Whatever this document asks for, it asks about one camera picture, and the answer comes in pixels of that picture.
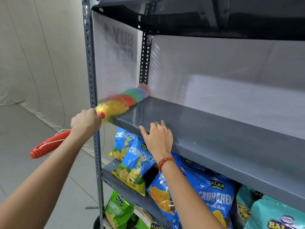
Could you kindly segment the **green chips bag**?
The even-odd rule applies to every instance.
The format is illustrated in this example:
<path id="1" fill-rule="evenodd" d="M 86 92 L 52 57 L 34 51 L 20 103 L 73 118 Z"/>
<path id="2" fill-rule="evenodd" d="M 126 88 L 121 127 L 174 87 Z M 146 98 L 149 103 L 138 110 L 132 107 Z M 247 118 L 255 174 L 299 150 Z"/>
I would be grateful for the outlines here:
<path id="1" fill-rule="evenodd" d="M 151 229 L 153 218 L 146 210 L 138 205 L 134 205 L 133 213 L 139 218 L 136 223 L 137 229 Z"/>
<path id="2" fill-rule="evenodd" d="M 134 205 L 113 190 L 104 214 L 113 229 L 126 229 L 134 211 Z"/>

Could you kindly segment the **rainbow duster with red handle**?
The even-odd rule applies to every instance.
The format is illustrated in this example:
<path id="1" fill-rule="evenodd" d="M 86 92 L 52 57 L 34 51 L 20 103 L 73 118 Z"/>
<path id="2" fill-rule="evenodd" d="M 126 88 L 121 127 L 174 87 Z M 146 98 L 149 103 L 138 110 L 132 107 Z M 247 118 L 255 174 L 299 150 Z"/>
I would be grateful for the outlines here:
<path id="1" fill-rule="evenodd" d="M 139 84 L 136 88 L 128 89 L 118 95 L 106 98 L 99 103 L 95 110 L 102 118 L 102 124 L 109 122 L 112 118 L 127 112 L 132 106 L 146 99 L 150 95 L 148 86 L 145 83 Z M 61 130 L 53 137 L 36 146 L 29 156 L 32 159 L 41 158 L 56 150 L 68 137 L 71 130 Z"/>

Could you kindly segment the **person's left hand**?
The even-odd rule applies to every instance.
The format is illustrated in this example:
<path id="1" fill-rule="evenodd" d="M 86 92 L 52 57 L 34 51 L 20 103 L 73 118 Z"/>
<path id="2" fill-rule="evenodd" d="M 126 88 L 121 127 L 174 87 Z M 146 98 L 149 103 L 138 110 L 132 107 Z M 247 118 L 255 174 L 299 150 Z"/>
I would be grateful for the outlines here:
<path id="1" fill-rule="evenodd" d="M 71 134 L 89 139 L 101 127 L 102 118 L 94 108 L 82 110 L 71 120 Z"/>

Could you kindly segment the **grey metal shelf rack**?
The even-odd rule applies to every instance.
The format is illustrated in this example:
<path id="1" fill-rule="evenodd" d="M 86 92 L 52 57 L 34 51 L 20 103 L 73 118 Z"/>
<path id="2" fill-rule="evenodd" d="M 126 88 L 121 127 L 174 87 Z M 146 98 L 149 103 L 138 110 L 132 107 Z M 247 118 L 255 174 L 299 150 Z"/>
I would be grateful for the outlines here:
<path id="1" fill-rule="evenodd" d="M 154 36 L 305 41 L 305 0 L 82 0 L 87 68 L 97 102 L 93 13 L 142 31 L 139 82 L 148 85 Z M 113 124 L 139 134 L 164 120 L 173 150 L 305 213 L 305 139 L 158 99 Z"/>

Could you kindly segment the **person's right hand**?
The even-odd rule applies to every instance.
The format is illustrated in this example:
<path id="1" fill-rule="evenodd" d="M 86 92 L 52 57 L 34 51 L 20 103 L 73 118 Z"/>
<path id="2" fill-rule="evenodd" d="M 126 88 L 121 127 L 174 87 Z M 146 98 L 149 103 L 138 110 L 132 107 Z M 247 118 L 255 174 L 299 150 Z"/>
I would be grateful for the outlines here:
<path id="1" fill-rule="evenodd" d="M 150 123 L 150 142 L 145 142 L 147 149 L 154 157 L 158 164 L 162 159 L 171 156 L 173 146 L 173 134 L 166 126 L 165 122 L 161 120 L 162 132 L 157 130 L 155 122 Z"/>

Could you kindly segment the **person's left forearm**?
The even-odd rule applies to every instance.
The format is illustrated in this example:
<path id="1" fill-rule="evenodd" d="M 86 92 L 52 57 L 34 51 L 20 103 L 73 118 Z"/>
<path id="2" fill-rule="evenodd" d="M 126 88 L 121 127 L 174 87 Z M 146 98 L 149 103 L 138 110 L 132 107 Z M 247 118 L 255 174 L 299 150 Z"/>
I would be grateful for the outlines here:
<path id="1" fill-rule="evenodd" d="M 71 129 L 62 144 L 0 204 L 0 229 L 44 229 L 79 151 L 96 131 Z"/>

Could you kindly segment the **black round bin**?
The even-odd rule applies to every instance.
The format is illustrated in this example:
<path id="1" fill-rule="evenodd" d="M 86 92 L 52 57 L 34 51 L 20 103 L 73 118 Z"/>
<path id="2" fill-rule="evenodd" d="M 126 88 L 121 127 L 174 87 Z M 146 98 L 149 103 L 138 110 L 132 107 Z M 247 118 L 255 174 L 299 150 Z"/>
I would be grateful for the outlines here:
<path id="1" fill-rule="evenodd" d="M 104 226 L 101 227 L 100 216 L 97 216 L 97 218 L 95 219 L 94 224 L 93 224 L 93 229 L 105 229 Z"/>

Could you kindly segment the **beige backdrop cloth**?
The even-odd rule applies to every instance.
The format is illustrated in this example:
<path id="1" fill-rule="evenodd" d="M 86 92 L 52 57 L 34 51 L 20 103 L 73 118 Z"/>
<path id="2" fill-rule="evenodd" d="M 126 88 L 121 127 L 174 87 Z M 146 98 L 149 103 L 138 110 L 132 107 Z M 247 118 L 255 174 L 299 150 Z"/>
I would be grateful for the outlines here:
<path id="1" fill-rule="evenodd" d="M 82 0 L 0 0 L 0 106 L 17 104 L 32 145 L 90 108 Z"/>

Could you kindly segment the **plain white back panel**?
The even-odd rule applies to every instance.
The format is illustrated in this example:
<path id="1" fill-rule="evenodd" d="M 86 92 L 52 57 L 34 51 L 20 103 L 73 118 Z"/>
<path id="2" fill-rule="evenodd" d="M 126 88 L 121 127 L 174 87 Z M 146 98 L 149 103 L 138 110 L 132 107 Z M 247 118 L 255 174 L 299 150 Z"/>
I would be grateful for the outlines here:
<path id="1" fill-rule="evenodd" d="M 155 98 L 305 139 L 305 41 L 154 36 Z"/>

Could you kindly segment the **translucent white printed side panel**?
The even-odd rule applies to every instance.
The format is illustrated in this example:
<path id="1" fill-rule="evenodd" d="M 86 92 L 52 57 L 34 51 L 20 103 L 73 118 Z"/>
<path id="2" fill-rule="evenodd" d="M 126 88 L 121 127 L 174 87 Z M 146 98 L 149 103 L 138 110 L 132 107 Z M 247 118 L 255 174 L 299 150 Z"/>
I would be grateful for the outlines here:
<path id="1" fill-rule="evenodd" d="M 97 100 L 139 84 L 142 31 L 93 13 Z"/>

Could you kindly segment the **person's right forearm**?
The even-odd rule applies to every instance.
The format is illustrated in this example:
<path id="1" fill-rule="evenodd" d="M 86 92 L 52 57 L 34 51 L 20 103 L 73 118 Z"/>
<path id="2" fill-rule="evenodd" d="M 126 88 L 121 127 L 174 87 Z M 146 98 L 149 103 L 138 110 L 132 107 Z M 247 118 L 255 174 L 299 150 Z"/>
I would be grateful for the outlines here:
<path id="1" fill-rule="evenodd" d="M 183 229 L 224 229 L 182 174 L 173 157 L 162 159 L 158 168 L 164 175 Z"/>

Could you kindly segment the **teal snack bag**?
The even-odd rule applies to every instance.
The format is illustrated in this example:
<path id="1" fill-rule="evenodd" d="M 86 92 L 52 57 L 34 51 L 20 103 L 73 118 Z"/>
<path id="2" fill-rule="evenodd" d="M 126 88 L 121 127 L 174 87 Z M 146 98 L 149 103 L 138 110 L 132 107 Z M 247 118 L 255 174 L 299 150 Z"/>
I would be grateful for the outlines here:
<path id="1" fill-rule="evenodd" d="M 264 195 L 254 202 L 243 229 L 305 229 L 305 213 Z"/>
<path id="2" fill-rule="evenodd" d="M 240 228 L 244 228 L 249 216 L 251 215 L 251 208 L 255 201 L 261 199 L 263 193 L 247 186 L 241 185 L 236 195 L 236 219 Z"/>

